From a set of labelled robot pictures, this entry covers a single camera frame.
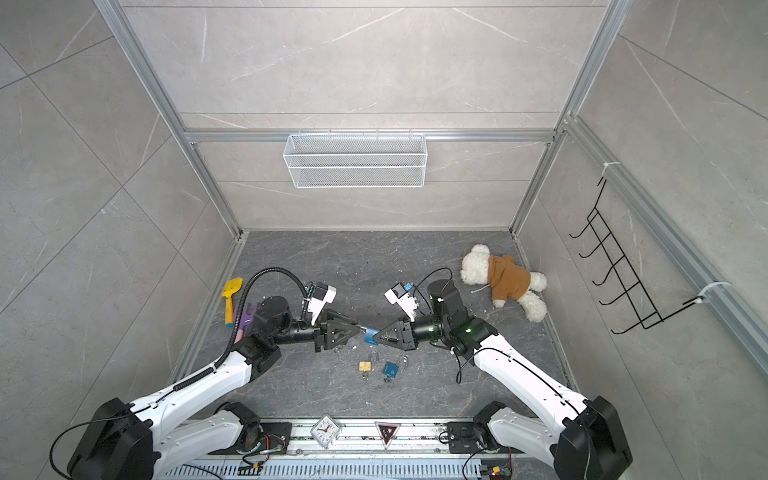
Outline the blue padlock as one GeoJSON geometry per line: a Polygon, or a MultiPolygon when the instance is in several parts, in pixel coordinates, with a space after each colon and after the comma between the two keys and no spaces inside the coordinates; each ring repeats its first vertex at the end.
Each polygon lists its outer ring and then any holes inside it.
{"type": "Polygon", "coordinates": [[[386,361],[383,368],[383,380],[385,383],[392,383],[399,374],[403,373],[409,364],[407,355],[401,355],[395,361],[386,361]]]}
{"type": "Polygon", "coordinates": [[[376,345],[375,336],[379,333],[378,329],[372,327],[364,328],[364,342],[369,345],[376,345]]]}

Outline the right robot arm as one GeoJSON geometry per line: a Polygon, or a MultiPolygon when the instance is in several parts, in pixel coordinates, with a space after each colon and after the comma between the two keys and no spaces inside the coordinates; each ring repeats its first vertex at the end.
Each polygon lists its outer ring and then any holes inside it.
{"type": "Polygon", "coordinates": [[[520,354],[486,320],[472,314],[449,279],[432,282],[431,311],[419,312],[415,286],[397,283],[385,294],[404,315],[381,329],[375,343],[411,351],[440,341],[460,368],[477,367],[506,387],[533,413],[525,417],[500,402],[474,418],[480,448],[505,447],[552,467],[561,479],[618,479],[633,455],[616,408],[605,398],[587,399],[557,382],[520,354]]]}

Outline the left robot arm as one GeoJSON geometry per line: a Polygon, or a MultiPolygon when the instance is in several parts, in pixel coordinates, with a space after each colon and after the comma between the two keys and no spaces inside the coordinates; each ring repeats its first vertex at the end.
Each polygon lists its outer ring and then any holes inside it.
{"type": "Polygon", "coordinates": [[[130,402],[102,404],[65,468],[63,479],[154,479],[212,451],[233,447],[250,451],[260,431],[260,417],[239,402],[224,405],[203,420],[193,414],[266,373],[280,358],[283,344],[309,342],[322,352],[343,345],[360,324],[331,309],[335,288],[303,282],[289,270],[267,267],[254,274],[233,308],[234,330],[214,362],[152,394],[130,402]],[[248,325],[242,323],[253,284],[271,274],[288,277],[299,288],[302,304],[293,315],[287,300],[272,296],[258,304],[248,325]]]}

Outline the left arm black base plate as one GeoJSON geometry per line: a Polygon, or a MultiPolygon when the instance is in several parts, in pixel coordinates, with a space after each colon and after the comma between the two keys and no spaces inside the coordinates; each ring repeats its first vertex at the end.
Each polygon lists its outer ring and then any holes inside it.
{"type": "Polygon", "coordinates": [[[293,424],[290,422],[262,423],[257,430],[242,434],[235,445],[214,450],[210,455],[285,454],[290,444],[293,424]]]}

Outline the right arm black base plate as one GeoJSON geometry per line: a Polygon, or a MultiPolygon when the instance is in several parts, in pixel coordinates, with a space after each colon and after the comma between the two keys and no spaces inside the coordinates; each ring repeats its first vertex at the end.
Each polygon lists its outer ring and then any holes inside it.
{"type": "Polygon", "coordinates": [[[472,454],[475,452],[496,452],[498,443],[490,432],[474,422],[448,422],[442,435],[449,451],[453,454],[472,454]]]}

